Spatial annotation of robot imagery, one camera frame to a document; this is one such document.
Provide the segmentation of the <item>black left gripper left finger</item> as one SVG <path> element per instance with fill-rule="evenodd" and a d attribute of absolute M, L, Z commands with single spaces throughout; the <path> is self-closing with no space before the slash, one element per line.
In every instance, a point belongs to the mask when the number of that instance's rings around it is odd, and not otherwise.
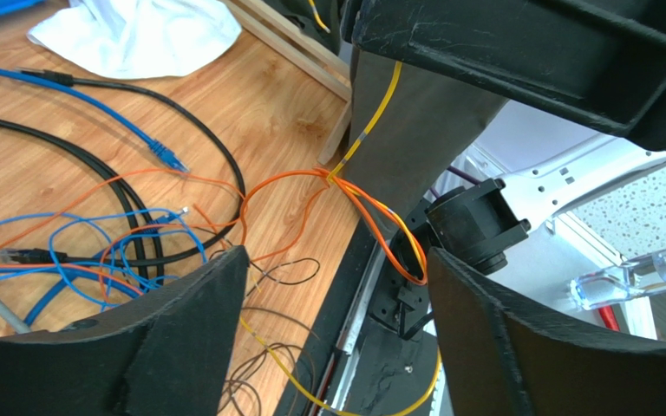
<path fill-rule="evenodd" d="M 0 415 L 214 415 L 245 298 L 236 246 L 57 331 L 0 338 Z"/>

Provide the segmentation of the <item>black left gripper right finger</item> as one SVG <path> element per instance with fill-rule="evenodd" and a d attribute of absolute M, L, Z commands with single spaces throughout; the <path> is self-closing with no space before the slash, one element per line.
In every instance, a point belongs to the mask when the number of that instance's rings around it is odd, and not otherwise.
<path fill-rule="evenodd" d="M 666 415 L 666 342 L 548 308 L 439 248 L 428 291 L 456 414 Z"/>

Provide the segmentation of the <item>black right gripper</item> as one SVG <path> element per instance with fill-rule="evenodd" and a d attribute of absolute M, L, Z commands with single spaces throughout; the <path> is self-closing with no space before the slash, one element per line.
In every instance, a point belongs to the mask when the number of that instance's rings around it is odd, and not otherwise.
<path fill-rule="evenodd" d="M 666 1 L 347 1 L 343 38 L 666 150 Z"/>

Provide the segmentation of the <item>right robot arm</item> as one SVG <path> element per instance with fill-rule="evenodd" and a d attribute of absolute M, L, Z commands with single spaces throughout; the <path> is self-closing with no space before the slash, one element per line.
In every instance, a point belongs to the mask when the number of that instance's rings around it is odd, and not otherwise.
<path fill-rule="evenodd" d="M 435 242 L 476 269 L 561 211 L 666 159 L 666 1 L 347 1 L 354 122 L 392 68 L 403 86 L 345 177 L 407 214 L 517 101 L 597 132 L 439 201 Z"/>

